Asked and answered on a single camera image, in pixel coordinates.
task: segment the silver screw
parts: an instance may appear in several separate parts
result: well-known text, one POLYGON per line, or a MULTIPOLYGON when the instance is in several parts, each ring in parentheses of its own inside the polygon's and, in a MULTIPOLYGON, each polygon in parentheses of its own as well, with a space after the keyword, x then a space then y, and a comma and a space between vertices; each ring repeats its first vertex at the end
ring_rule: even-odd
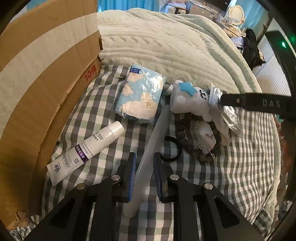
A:
POLYGON ((76 188, 77 188, 78 190, 83 190, 85 187, 86 187, 86 186, 85 186, 84 183, 79 183, 79 184, 77 184, 77 186, 76 186, 76 188))
POLYGON ((120 176, 117 175, 117 174, 115 174, 115 175, 112 175, 112 176, 111 176, 111 179, 112 179, 113 181, 118 181, 118 180, 120 179, 120 176))
POLYGON ((205 188, 211 190, 213 189, 213 185, 211 183, 205 183, 205 188))
POLYGON ((172 174, 172 175, 170 176, 170 179, 176 181, 176 180, 179 179, 179 176, 178 176, 177 174, 172 174))

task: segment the cardboard box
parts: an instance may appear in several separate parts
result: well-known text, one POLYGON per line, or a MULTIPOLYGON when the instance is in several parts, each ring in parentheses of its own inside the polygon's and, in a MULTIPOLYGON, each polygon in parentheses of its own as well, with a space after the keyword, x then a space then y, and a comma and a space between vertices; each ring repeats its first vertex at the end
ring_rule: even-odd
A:
POLYGON ((46 165, 100 71, 97 0, 48 0, 0 35, 0 219, 37 214, 46 165))

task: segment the pile of clothes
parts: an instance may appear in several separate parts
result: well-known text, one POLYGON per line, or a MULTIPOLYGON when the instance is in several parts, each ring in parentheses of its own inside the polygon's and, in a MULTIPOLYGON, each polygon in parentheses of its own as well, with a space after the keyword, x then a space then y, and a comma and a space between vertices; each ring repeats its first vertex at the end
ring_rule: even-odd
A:
POLYGON ((263 54, 257 47, 256 35, 252 29, 246 30, 246 37, 234 37, 231 40, 241 52, 251 70, 266 63, 263 54))

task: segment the checkered bedsheet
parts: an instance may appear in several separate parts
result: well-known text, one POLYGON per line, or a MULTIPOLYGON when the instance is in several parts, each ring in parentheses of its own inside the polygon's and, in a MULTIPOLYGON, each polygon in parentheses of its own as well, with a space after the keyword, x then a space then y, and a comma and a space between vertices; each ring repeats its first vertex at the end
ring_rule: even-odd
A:
MULTIPOLYGON (((100 130, 114 121, 122 123, 126 130, 125 136, 113 142, 54 187, 47 174, 42 217, 78 183, 92 185, 115 174, 120 160, 127 160, 130 152, 136 153, 137 164, 140 163, 153 126, 124 119, 111 111, 115 107, 128 70, 129 67, 124 66, 102 66, 99 76, 89 85, 70 115, 52 160, 92 135, 94 130, 100 130)), ((163 93, 168 93, 171 88, 170 84, 166 84, 163 93)), ((168 101, 169 96, 163 94, 161 103, 168 101)), ((160 110, 161 105, 157 110, 157 118, 160 110)), ((230 131, 230 145, 221 146, 218 157, 210 163, 195 161, 183 151, 181 157, 170 165, 176 174, 192 183, 214 184, 246 219, 266 236, 272 224, 270 214, 264 206, 274 187, 274 144, 271 130, 273 118, 270 114, 248 112, 241 108, 237 108, 236 112, 243 127, 242 139, 230 131)), ((183 116, 171 114, 167 135, 176 136, 175 124, 183 116)), ((193 121, 191 124, 190 129, 185 129, 185 133, 189 144, 196 147, 193 121)), ((170 142, 164 143, 162 151, 166 155, 177 154, 175 144, 170 142)), ((35 223, 38 223, 39 219, 41 217, 34 217, 35 223)), ((11 233, 15 237, 24 237, 33 227, 34 225, 30 225, 29 228, 19 228, 11 233)), ((146 190, 146 199, 135 217, 126 218, 123 215, 123 205, 117 204, 115 240, 173 240, 173 204, 159 202, 154 176, 151 177, 150 186, 146 190)))

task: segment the white cap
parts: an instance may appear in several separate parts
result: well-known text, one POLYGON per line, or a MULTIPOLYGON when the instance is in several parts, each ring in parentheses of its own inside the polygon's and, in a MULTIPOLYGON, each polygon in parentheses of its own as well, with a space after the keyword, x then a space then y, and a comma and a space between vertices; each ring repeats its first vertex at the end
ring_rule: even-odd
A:
POLYGON ((125 132, 122 124, 119 121, 113 122, 112 124, 108 125, 108 127, 112 131, 116 139, 122 136, 125 132))

